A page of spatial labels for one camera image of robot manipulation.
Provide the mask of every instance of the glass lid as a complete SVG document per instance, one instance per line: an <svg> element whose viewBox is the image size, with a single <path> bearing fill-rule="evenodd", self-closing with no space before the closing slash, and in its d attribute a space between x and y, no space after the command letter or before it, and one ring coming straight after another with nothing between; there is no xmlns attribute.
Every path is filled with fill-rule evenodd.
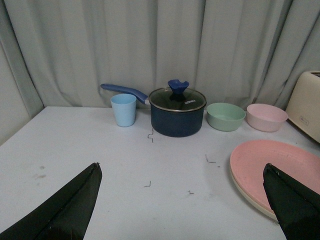
<svg viewBox="0 0 320 240"><path fill-rule="evenodd" d="M193 89L186 88L183 93L173 93L170 87L154 90L149 101L156 108L170 112L190 112L207 104L206 97Z"/></svg>

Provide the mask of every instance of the cream toaster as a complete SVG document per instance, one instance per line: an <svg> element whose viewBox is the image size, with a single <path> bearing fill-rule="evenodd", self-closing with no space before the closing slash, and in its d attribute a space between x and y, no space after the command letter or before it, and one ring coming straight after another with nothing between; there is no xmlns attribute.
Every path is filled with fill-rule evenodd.
<svg viewBox="0 0 320 240"><path fill-rule="evenodd" d="M291 122L320 143L320 71L301 74L285 111Z"/></svg>

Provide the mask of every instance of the light blue cup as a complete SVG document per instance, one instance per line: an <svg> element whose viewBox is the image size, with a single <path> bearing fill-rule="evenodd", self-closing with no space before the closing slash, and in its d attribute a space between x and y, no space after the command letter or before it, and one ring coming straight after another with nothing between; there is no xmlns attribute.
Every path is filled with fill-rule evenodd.
<svg viewBox="0 0 320 240"><path fill-rule="evenodd" d="M111 105L116 124L129 127L135 123L137 98L131 94L118 94L111 97Z"/></svg>

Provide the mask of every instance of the white table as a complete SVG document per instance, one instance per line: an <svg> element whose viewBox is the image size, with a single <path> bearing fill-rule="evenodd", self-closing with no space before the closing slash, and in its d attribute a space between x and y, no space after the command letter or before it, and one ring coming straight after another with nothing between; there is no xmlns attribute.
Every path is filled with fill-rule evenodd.
<svg viewBox="0 0 320 240"><path fill-rule="evenodd" d="M206 113L192 136L152 132L148 109L137 111L133 126L118 127L111 108L46 107L0 147L0 232L99 162L86 240L286 239L236 189L230 155L243 142L268 139L320 156L318 143L287 122L274 133L245 121L218 131Z"/></svg>

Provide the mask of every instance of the navy blue saucepan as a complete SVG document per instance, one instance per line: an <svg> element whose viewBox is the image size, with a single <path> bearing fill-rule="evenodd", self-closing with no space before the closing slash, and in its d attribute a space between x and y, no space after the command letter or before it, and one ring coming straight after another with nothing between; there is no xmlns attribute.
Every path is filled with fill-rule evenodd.
<svg viewBox="0 0 320 240"><path fill-rule="evenodd" d="M113 84L101 84L101 88L119 93L132 94L151 107L151 125L158 133L169 137L187 137L197 133L207 104L206 97L188 88L187 81L170 80L169 87L159 88L149 96L139 90Z"/></svg>

